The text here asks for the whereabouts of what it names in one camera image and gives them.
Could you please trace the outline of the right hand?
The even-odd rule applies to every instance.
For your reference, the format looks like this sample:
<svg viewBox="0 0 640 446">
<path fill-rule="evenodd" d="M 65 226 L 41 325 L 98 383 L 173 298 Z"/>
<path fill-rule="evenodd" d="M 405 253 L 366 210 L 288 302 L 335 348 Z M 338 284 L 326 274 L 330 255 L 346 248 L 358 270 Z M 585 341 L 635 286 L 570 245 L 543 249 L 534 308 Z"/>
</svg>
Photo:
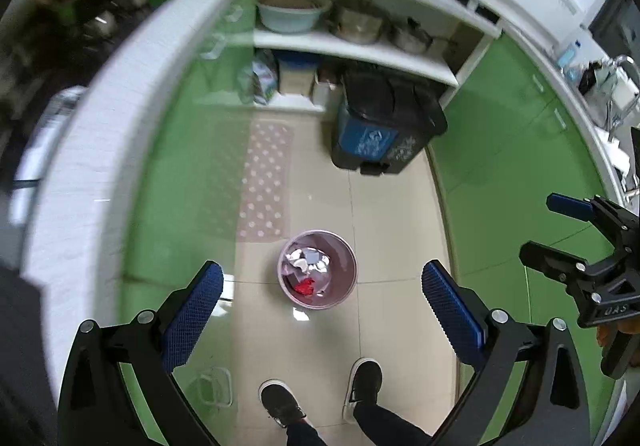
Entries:
<svg viewBox="0 0 640 446">
<path fill-rule="evenodd" d="M 614 325 L 614 323 L 598 325 L 596 329 L 596 340 L 599 348 L 605 348 L 605 346 L 614 338 L 615 333 L 616 325 Z"/>
</svg>

